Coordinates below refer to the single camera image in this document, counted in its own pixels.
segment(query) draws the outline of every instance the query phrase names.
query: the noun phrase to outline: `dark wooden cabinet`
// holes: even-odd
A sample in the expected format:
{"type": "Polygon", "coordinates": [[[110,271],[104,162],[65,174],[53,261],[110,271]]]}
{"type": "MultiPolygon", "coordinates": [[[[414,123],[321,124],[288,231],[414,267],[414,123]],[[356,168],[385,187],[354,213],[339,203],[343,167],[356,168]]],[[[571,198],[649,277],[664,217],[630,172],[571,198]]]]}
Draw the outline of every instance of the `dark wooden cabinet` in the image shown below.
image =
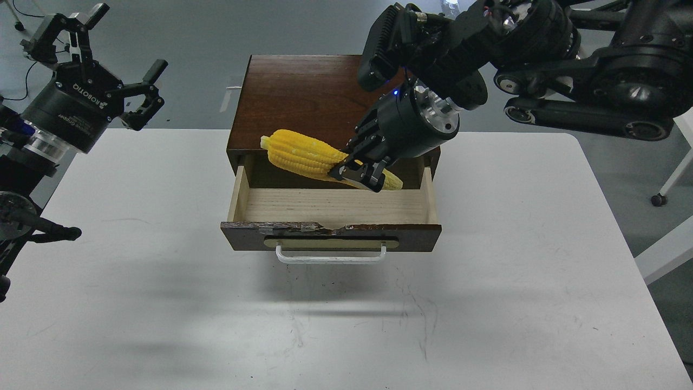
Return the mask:
{"type": "Polygon", "coordinates": [[[402,81],[363,91],[360,56],[252,56],[227,146],[236,173],[221,229],[237,251],[431,251],[441,232],[432,178],[440,150],[397,162],[401,191],[380,193],[311,180],[267,161],[260,138],[287,128],[340,148],[367,109],[402,81]]]}

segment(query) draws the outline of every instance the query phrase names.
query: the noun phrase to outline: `chair wheel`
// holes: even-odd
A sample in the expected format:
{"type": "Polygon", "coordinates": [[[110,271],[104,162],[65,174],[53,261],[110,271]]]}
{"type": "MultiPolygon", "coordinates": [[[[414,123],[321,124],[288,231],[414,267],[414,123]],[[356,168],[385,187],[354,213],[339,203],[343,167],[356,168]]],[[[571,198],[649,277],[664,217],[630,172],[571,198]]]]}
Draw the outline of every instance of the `chair wheel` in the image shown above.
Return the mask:
{"type": "Polygon", "coordinates": [[[662,194],[656,194],[650,198],[650,202],[654,207],[662,207],[667,204],[667,197],[662,194]]]}

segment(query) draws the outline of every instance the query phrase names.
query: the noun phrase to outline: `white drawer handle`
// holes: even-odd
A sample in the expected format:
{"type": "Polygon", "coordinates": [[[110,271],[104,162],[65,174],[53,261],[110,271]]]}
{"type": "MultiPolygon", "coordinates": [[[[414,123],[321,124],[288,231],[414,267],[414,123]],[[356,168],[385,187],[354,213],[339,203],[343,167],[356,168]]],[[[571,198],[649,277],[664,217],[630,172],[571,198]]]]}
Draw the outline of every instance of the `white drawer handle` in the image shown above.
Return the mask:
{"type": "Polygon", "coordinates": [[[281,252],[281,242],[278,242],[275,252],[279,261],[285,264],[375,264],[385,258],[387,247],[382,243],[380,255],[373,257],[287,256],[281,252]]]}

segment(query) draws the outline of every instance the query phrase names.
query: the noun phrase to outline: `corn cob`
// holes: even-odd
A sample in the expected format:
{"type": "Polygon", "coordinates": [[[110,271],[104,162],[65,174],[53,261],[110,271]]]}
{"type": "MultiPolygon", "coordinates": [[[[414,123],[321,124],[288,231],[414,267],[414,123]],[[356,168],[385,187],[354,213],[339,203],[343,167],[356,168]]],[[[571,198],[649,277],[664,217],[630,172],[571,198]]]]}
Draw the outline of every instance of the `corn cob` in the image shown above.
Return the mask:
{"type": "MultiPolygon", "coordinates": [[[[347,156],[332,146],[295,131],[280,129],[271,136],[262,136],[260,147],[267,150],[270,162],[279,168],[317,180],[339,181],[328,175],[336,164],[347,156]]],[[[402,180],[388,170],[384,170],[383,189],[402,189],[402,180]]]]}

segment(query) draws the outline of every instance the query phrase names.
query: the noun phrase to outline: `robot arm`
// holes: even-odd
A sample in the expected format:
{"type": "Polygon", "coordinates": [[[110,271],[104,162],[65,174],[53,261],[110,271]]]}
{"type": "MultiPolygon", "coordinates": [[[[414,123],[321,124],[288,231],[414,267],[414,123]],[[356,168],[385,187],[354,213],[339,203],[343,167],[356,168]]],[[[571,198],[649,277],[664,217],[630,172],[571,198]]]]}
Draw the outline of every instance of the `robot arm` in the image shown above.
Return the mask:
{"type": "Polygon", "coordinates": [[[478,0],[455,20],[396,3],[376,20],[358,81],[365,90],[410,71],[356,127],[331,175],[379,191],[382,169],[453,138],[459,113],[486,102],[478,69],[516,95],[505,114],[522,124],[647,141],[664,139],[693,105],[693,4],[619,0],[591,11],[571,0],[478,0]],[[618,12],[627,8],[625,13],[618,12]],[[615,31],[579,57],[578,28],[615,31]],[[571,101],[546,97],[556,92],[571,101]]]}
{"type": "Polygon", "coordinates": [[[51,81],[21,114],[2,105],[0,96],[0,302],[9,288],[6,274],[26,242],[81,235],[78,228],[41,218],[47,199],[37,200],[35,190],[52,187],[52,193],[59,182],[51,180],[58,165],[70,152],[88,153],[116,117],[141,130],[164,105],[154,82],[166,61],[157,60],[141,83],[125,85],[92,57],[88,31],[108,9],[97,4],[86,18],[47,15],[33,38],[21,45],[30,58],[53,70],[51,81]],[[58,63],[55,41],[62,31],[70,34],[71,60],[58,63]],[[144,95],[142,105],[125,112],[125,98],[138,95],[144,95]]]}

